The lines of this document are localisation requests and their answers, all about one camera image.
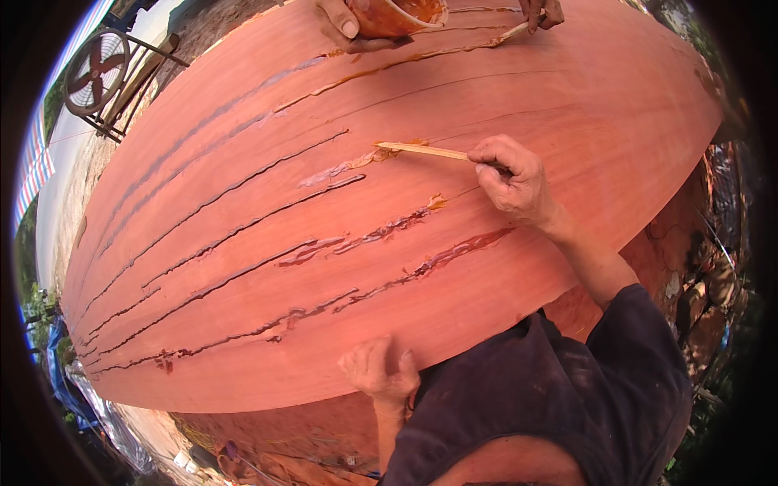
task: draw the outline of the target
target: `man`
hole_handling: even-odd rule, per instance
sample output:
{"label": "man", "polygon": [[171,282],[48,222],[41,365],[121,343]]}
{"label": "man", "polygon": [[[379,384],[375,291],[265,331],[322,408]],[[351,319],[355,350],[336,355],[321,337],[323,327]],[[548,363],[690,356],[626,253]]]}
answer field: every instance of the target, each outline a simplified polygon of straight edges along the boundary
{"label": "man", "polygon": [[552,198],[537,155],[498,135],[468,157],[495,206],[559,248],[603,316],[583,344],[540,309],[422,376],[410,350],[387,376],[389,336],[343,355],[373,398],[381,484],[655,484],[692,409],[667,322],[632,268]]}
{"label": "man", "polygon": [[[530,34],[534,34],[538,27],[550,29],[565,21],[559,0],[519,0],[519,5],[522,12],[528,12],[524,14],[524,21],[529,20],[527,30]],[[546,17],[538,23],[540,9],[545,10]],[[410,41],[408,36],[398,39],[365,39],[357,35],[359,21],[343,0],[314,0],[314,13],[319,19],[321,33],[332,39],[346,54],[394,49]]]}

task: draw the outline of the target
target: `hand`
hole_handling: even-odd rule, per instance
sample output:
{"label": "hand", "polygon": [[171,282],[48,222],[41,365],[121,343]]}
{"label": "hand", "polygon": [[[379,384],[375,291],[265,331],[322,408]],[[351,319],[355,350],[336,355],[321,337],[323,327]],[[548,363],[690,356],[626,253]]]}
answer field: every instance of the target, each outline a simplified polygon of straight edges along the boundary
{"label": "hand", "polygon": [[[533,34],[538,27],[548,30],[565,21],[565,14],[562,13],[559,0],[519,0],[519,5],[524,14],[524,21],[530,21],[530,26],[527,28],[530,34]],[[545,20],[538,23],[540,9],[545,10]]]}
{"label": "hand", "polygon": [[387,350],[391,336],[378,337],[358,345],[345,353],[338,365],[346,379],[357,390],[373,398],[373,406],[379,413],[405,413],[405,403],[421,379],[413,362],[413,352],[408,349],[398,362],[399,372],[387,376]]}
{"label": "hand", "polygon": [[[489,199],[516,222],[545,231],[554,225],[559,206],[551,196],[540,157],[525,149],[508,135],[481,140],[468,158],[477,162],[478,183]],[[512,177],[486,163],[498,162],[513,173]]]}
{"label": "hand", "polygon": [[321,33],[332,39],[346,54],[372,52],[408,44],[408,36],[398,39],[363,39],[358,37],[359,21],[343,0],[314,0],[314,14]]}

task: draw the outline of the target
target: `wooden board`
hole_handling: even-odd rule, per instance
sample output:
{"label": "wooden board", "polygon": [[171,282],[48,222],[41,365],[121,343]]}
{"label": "wooden board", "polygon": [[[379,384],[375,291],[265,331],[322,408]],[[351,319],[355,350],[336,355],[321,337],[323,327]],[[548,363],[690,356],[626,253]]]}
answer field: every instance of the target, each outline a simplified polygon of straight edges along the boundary
{"label": "wooden board", "polygon": [[[361,341],[392,333],[392,352],[432,365],[576,283],[471,163],[380,160],[376,141],[467,151],[507,133],[576,218],[629,242],[720,122],[705,65],[616,0],[567,0],[550,31],[461,49],[520,23],[505,4],[455,0],[412,44],[327,56],[297,0],[176,78],[103,173],[68,268],[66,320],[100,396],[201,413],[336,397],[352,391],[338,357]],[[457,12],[478,5],[492,9]],[[414,61],[433,51],[451,53]]]}

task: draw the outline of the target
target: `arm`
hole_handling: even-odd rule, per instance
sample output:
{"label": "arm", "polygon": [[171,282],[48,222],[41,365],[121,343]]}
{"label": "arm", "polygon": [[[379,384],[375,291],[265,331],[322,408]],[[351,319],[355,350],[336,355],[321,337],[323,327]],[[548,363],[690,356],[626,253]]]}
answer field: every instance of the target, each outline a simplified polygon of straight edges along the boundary
{"label": "arm", "polygon": [[338,361],[349,383],[373,398],[381,473],[386,472],[394,452],[394,438],[405,425],[408,397],[421,383],[410,349],[400,356],[399,371],[387,375],[386,358],[390,344],[391,336],[372,339],[345,353]]}
{"label": "arm", "polygon": [[[551,196],[543,162],[507,135],[485,138],[468,153],[478,183],[495,206],[515,222],[540,230],[562,254],[594,302],[605,310],[622,288],[638,283],[624,259],[574,221]],[[500,175],[485,163],[500,162],[514,174]]]}

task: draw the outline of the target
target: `wooden spatula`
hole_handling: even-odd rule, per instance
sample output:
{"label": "wooden spatula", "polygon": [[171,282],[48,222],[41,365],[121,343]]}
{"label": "wooden spatula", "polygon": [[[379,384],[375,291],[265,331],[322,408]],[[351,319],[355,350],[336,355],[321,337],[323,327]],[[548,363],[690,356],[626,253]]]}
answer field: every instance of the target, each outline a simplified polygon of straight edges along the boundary
{"label": "wooden spatula", "polygon": [[[425,153],[425,154],[430,154],[431,156],[448,157],[449,159],[467,160],[469,162],[472,162],[470,159],[468,159],[468,154],[464,152],[457,152],[456,150],[438,149],[435,147],[427,147],[424,145],[413,145],[408,143],[394,143],[394,142],[379,142],[379,143],[374,143],[373,145],[375,145],[376,147],[383,147],[384,149],[407,150],[408,152]],[[508,168],[501,163],[492,162],[489,163],[489,165],[495,167],[498,170],[504,170],[510,173]]]}

